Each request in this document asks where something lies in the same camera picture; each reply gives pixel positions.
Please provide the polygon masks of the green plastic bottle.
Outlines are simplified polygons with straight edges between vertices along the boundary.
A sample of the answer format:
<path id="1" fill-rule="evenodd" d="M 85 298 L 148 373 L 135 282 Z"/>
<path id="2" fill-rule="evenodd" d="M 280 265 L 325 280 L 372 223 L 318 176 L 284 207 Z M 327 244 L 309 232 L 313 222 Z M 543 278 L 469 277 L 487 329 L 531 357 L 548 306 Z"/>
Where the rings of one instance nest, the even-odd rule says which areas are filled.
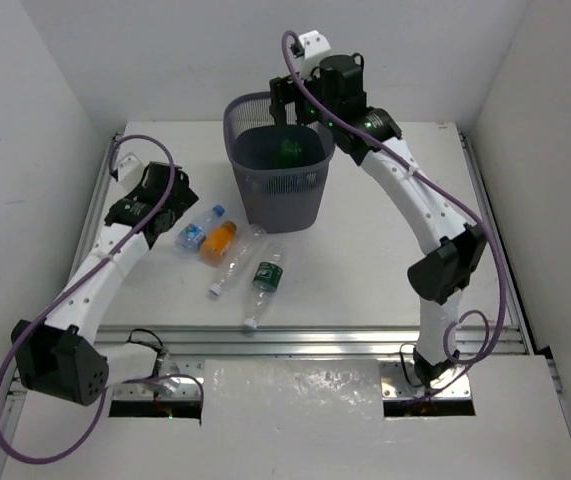
<path id="1" fill-rule="evenodd" d="M 303 153 L 301 144 L 298 141 L 285 138 L 280 142 L 278 155 L 281 159 L 296 159 Z"/>

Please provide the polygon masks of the clear bottle colourful label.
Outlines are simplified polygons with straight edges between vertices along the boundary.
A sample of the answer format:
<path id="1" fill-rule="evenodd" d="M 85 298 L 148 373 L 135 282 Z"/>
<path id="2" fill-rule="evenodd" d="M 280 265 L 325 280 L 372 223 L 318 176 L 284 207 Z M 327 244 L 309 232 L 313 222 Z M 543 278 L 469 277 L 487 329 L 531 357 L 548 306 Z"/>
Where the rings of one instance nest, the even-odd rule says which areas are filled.
<path id="1" fill-rule="evenodd" d="M 198 253 L 211 233 L 220 225 L 224 214 L 225 208 L 216 204 L 197 215 L 177 234 L 176 246 L 190 253 Z"/>

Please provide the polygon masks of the orange juice bottle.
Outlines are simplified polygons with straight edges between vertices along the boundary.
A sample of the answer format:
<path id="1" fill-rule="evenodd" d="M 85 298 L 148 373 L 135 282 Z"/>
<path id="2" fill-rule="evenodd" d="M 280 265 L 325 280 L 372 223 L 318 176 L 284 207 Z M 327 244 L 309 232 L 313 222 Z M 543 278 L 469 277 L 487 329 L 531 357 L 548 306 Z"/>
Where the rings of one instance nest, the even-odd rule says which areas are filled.
<path id="1" fill-rule="evenodd" d="M 209 265 L 218 265 L 231 246 L 237 232 L 237 225 L 232 221 L 224 221 L 215 228 L 200 247 L 201 259 Z"/>

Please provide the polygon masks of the clear bottle white cap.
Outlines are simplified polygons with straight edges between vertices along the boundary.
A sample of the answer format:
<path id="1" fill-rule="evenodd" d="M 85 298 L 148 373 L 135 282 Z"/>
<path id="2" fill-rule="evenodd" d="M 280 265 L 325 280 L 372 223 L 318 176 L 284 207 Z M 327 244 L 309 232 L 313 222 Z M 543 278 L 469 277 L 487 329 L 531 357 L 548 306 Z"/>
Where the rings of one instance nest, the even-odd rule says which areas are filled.
<path id="1" fill-rule="evenodd" d="M 257 224 L 246 226 L 233 241 L 230 249 L 224 254 L 221 264 L 209 286 L 209 293 L 214 298 L 221 297 L 240 281 L 251 260 L 265 240 L 266 231 Z"/>

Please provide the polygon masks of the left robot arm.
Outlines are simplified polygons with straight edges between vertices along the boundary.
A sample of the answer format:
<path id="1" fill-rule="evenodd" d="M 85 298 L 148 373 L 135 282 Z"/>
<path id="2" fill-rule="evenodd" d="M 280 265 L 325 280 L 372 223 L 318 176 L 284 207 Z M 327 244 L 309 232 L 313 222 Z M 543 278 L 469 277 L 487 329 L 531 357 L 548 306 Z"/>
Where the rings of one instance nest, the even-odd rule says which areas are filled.
<path id="1" fill-rule="evenodd" d="M 139 183 L 107 212 L 90 253 L 41 324 L 11 333 L 22 385 L 83 406 L 113 385 L 157 372 L 160 350 L 128 341 L 95 347 L 101 321 L 133 267 L 198 200 L 179 167 L 150 163 Z"/>

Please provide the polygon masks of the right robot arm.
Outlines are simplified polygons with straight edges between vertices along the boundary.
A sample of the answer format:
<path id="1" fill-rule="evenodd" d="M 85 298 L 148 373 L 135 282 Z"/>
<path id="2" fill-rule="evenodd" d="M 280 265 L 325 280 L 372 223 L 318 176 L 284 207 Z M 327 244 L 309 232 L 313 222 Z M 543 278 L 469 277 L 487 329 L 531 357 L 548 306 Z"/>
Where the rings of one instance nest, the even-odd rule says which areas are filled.
<path id="1" fill-rule="evenodd" d="M 291 76 L 271 79 L 270 113 L 281 126 L 286 108 L 294 120 L 326 128 L 333 143 L 384 190 L 414 233 L 423 258 L 408 268 L 410 285 L 420 298 L 420 329 L 414 347 L 414 373 L 424 387 L 453 367 L 460 353 L 447 328 L 456 321 L 461 292 L 469 285 L 487 240 L 438 192 L 418 178 L 402 131 L 387 111 L 367 102 L 361 55 L 330 55 L 313 68 L 303 85 L 311 103 Z"/>

